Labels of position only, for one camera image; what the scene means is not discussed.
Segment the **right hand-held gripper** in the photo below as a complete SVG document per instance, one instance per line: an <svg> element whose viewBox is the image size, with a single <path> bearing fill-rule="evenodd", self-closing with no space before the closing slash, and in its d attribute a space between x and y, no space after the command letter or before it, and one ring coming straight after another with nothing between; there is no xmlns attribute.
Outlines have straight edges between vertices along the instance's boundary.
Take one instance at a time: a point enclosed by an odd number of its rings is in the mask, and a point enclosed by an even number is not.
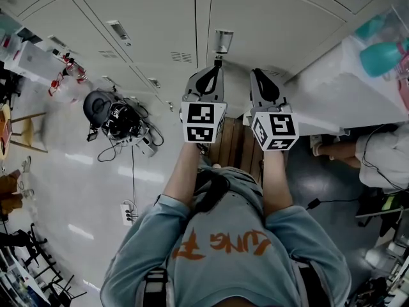
<svg viewBox="0 0 409 307"><path fill-rule="evenodd" d="M299 138L298 118L286 103L282 81L254 68L250 74L251 129L262 151L288 151Z"/></svg>

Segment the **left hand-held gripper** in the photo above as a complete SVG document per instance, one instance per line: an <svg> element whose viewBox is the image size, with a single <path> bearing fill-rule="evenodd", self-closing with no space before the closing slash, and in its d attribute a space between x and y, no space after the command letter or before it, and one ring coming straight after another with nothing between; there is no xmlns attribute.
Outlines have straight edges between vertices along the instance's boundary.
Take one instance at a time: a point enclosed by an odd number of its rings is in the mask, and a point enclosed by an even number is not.
<svg viewBox="0 0 409 307"><path fill-rule="evenodd" d="M184 141L202 144L216 142L228 106L224 102L222 67L215 65L195 73L188 80L187 90L189 93L182 97L179 112Z"/></svg>

